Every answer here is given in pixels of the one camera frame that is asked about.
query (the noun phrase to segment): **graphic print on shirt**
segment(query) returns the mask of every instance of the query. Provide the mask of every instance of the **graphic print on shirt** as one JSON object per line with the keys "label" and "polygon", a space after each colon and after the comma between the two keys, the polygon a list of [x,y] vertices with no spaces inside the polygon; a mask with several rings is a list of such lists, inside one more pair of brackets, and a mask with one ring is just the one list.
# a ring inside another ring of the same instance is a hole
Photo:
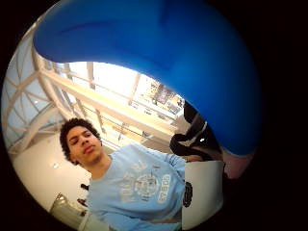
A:
{"label": "graphic print on shirt", "polygon": [[119,184],[122,202],[134,202],[137,200],[148,201],[158,194],[158,203],[167,200],[167,192],[170,183],[170,174],[163,175],[162,179],[156,172],[160,167],[152,166],[150,172],[148,165],[141,160],[130,166],[132,172],[126,171],[122,182]]}

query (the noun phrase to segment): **blue object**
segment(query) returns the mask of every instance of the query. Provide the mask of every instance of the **blue object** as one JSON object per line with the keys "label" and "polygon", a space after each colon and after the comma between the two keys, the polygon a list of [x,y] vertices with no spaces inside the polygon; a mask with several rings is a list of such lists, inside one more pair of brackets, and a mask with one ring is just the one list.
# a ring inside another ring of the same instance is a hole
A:
{"label": "blue object", "polygon": [[202,0],[63,0],[34,46],[57,63],[103,62],[155,78],[189,101],[236,156],[261,137],[261,86],[232,25]]}

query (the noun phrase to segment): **short dark hair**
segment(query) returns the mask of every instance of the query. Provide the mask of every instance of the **short dark hair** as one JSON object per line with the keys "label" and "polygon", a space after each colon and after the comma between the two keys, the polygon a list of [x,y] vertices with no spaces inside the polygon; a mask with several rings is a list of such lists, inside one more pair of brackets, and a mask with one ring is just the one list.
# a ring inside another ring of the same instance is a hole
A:
{"label": "short dark hair", "polygon": [[67,140],[66,140],[66,136],[68,134],[68,132],[70,131],[70,129],[77,127],[77,126],[82,126],[87,128],[89,131],[91,131],[92,134],[94,134],[99,140],[100,142],[102,142],[99,133],[97,132],[97,130],[93,127],[92,123],[87,120],[87,119],[83,119],[83,118],[71,118],[70,120],[68,120],[67,122],[65,122],[60,130],[60,144],[62,147],[62,151],[65,155],[65,158],[70,161],[72,164],[74,164],[75,166],[77,166],[79,163],[74,163],[70,160],[69,158],[69,147],[67,145]]}

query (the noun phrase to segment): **black strap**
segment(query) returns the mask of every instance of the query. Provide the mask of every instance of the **black strap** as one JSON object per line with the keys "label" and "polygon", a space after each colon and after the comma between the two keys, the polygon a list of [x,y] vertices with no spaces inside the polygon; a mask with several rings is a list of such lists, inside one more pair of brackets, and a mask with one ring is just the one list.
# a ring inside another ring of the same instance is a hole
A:
{"label": "black strap", "polygon": [[203,161],[213,161],[213,158],[206,152],[202,152],[180,143],[180,141],[187,141],[187,137],[183,134],[175,134],[170,141],[170,148],[178,156],[198,155],[202,157]]}
{"label": "black strap", "polygon": [[202,132],[205,124],[205,120],[200,114],[196,114],[192,120],[191,127],[186,132],[187,141],[197,136]]}
{"label": "black strap", "polygon": [[198,111],[188,102],[185,101],[184,103],[184,119],[188,123],[192,123],[195,115],[198,113]]}
{"label": "black strap", "polygon": [[196,135],[196,138],[194,142],[190,145],[190,147],[193,147],[193,146],[203,146],[203,147],[216,150],[220,154],[222,153],[221,148],[209,124],[206,125],[206,128],[202,130],[202,132]]}

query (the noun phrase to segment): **light blue t-shirt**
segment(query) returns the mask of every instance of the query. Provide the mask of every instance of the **light blue t-shirt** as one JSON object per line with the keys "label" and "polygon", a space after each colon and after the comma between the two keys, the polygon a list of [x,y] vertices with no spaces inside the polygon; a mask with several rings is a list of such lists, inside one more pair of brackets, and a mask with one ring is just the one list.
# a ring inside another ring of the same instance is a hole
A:
{"label": "light blue t-shirt", "polygon": [[[90,180],[90,211],[117,231],[178,228],[185,161],[140,144],[121,147],[110,156],[112,163],[105,175]],[[175,223],[163,223],[168,219]]]}

